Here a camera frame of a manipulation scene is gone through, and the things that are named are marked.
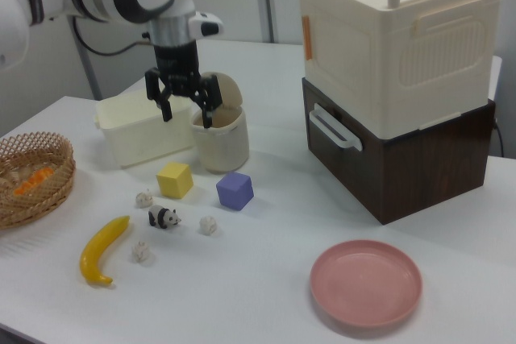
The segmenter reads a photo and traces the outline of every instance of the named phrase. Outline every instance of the toy banana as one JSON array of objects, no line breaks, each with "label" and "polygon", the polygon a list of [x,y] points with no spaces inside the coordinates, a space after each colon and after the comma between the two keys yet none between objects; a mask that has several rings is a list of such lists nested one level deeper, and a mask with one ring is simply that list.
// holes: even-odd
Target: toy banana
[{"label": "toy banana", "polygon": [[113,279],[98,269],[98,260],[104,250],[129,226],[129,216],[113,219],[101,228],[88,242],[81,254],[81,273],[89,282],[109,285]]}]

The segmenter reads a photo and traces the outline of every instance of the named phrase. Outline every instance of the cream storage box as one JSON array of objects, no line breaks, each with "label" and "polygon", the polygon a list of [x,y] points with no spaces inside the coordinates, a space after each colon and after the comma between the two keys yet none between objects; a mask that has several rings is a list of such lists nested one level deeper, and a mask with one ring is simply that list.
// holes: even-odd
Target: cream storage box
[{"label": "cream storage box", "polygon": [[161,110],[145,89],[99,101],[94,117],[120,167],[141,163],[194,145],[189,128],[191,101],[169,99],[173,118],[164,122]]},{"label": "cream storage box", "polygon": [[488,102],[500,0],[300,0],[306,79],[379,139]]}]

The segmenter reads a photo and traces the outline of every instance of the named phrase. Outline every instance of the wicker basket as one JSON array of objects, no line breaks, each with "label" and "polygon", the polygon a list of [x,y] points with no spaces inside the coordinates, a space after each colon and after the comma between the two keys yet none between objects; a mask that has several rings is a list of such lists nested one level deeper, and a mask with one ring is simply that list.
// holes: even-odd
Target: wicker basket
[{"label": "wicker basket", "polygon": [[[16,195],[14,190],[41,168],[54,173]],[[0,230],[25,225],[53,211],[73,186],[72,144],[56,133],[37,132],[0,141]]]}]

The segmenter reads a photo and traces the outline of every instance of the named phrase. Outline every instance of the panda figurine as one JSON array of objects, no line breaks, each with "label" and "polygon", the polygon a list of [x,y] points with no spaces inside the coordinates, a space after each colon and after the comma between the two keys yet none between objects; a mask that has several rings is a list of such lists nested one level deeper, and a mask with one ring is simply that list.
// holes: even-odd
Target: panda figurine
[{"label": "panda figurine", "polygon": [[181,219],[177,216],[176,210],[170,211],[161,205],[154,205],[148,211],[148,222],[151,226],[155,226],[157,223],[162,229],[166,229],[166,223],[175,226],[180,221]]}]

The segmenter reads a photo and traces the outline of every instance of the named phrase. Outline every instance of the pink plastic dish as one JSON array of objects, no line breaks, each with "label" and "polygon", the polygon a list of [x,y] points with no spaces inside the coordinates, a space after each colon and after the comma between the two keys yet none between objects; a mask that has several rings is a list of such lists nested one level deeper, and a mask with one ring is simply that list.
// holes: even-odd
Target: pink plastic dish
[{"label": "pink plastic dish", "polygon": [[418,267],[386,243],[356,240],[335,245],[310,273],[314,299],[342,323],[376,328],[414,311],[422,292]]}]

